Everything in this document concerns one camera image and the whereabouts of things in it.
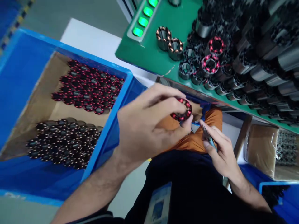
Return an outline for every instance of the cardboard box lining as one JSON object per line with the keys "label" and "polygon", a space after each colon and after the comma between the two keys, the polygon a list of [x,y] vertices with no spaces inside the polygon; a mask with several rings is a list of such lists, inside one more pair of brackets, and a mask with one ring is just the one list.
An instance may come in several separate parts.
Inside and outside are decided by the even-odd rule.
{"label": "cardboard box lining", "polygon": [[299,144],[295,166],[276,165],[276,146],[279,128],[252,124],[249,128],[246,160],[277,181],[299,180]]}
{"label": "cardboard box lining", "polygon": [[51,99],[51,94],[59,91],[62,86],[59,78],[67,75],[70,69],[67,65],[69,60],[70,58],[63,54],[53,53],[6,144],[1,149],[0,161],[24,156],[29,152],[26,142],[37,136],[38,132],[34,127],[38,122],[73,117],[95,126],[105,126],[110,113],[97,115],[83,108],[78,109],[73,105],[66,105]]}

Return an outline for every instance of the finger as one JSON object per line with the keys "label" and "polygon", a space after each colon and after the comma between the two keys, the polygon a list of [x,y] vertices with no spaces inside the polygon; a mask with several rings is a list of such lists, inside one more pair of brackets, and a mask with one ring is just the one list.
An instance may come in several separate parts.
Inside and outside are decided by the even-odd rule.
{"label": "finger", "polygon": [[216,149],[208,141],[203,141],[203,146],[214,162],[217,163],[220,161],[221,157],[218,155]]}
{"label": "finger", "polygon": [[224,145],[227,142],[215,129],[211,128],[202,120],[200,120],[199,123],[206,128],[209,135],[217,142],[217,144]]}
{"label": "finger", "polygon": [[227,137],[225,134],[223,134],[222,131],[220,131],[216,126],[211,126],[211,128],[213,128],[214,130],[216,130],[218,132],[218,134],[220,134],[223,138],[225,138],[226,140],[230,140],[229,137]]}
{"label": "finger", "polygon": [[161,98],[169,98],[173,96],[180,98],[186,97],[186,95],[178,89],[156,83],[137,97],[135,104],[141,108],[146,108],[158,103]]}
{"label": "finger", "polygon": [[173,131],[166,131],[164,140],[169,143],[170,146],[177,143],[180,139],[185,137],[191,131],[191,124],[186,124],[185,127],[178,127]]}
{"label": "finger", "polygon": [[187,120],[185,120],[181,127],[186,129],[186,130],[190,130],[189,133],[191,132],[191,124],[192,124],[192,120],[193,120],[193,115],[191,115]]}
{"label": "finger", "polygon": [[185,112],[186,106],[174,97],[170,97],[143,110],[143,113],[153,126],[156,126],[162,119],[169,116],[171,113],[183,114]]}

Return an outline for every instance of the dark shirt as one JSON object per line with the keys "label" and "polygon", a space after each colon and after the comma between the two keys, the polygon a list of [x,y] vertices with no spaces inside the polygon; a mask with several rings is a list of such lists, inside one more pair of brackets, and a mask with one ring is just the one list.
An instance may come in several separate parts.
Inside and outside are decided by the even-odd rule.
{"label": "dark shirt", "polygon": [[125,219],[100,210],[72,223],[144,223],[152,192],[170,181],[168,223],[284,223],[231,194],[209,155],[172,150],[155,157],[145,174],[144,187]]}

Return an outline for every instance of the plastic bin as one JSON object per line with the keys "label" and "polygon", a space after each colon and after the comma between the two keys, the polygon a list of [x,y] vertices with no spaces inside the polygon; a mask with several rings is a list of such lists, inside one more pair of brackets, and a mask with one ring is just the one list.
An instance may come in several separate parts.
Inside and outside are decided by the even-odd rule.
{"label": "plastic bin", "polygon": [[119,78],[125,78],[125,83],[86,170],[75,170],[63,165],[54,165],[51,162],[32,160],[28,156],[0,161],[0,196],[60,206],[79,184],[101,165],[102,155],[103,158],[107,157],[107,153],[111,154],[114,147],[118,145],[117,111],[146,89],[126,68],[41,34],[19,29],[0,58],[1,148],[9,139],[12,130],[18,125],[33,91],[41,81],[41,74],[48,69],[56,54],[97,67]]}
{"label": "plastic bin", "polygon": [[15,0],[0,1],[0,40],[7,34],[15,22],[21,5]]}
{"label": "plastic bin", "polygon": [[290,188],[284,191],[284,197],[279,200],[279,204],[274,210],[289,224],[299,221],[299,182],[273,181],[267,175],[263,174],[257,168],[245,164],[240,165],[241,171],[247,180],[262,193],[263,186],[266,185],[290,185]]}

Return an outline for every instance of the hand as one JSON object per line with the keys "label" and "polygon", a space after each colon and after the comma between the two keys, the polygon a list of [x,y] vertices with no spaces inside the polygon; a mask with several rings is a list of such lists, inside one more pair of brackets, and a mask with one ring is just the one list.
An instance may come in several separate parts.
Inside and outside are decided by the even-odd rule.
{"label": "hand", "polygon": [[173,146],[191,131],[191,115],[181,127],[167,131],[156,125],[171,113],[184,113],[186,107],[174,97],[185,98],[179,90],[154,84],[118,113],[119,146],[114,155],[129,163],[142,163]]}
{"label": "hand", "polygon": [[226,176],[229,179],[238,176],[241,170],[237,164],[231,140],[215,126],[210,127],[202,120],[200,120],[199,123],[206,128],[217,144],[218,152],[208,141],[203,139],[203,146],[207,153],[211,156],[216,170],[222,176]]}

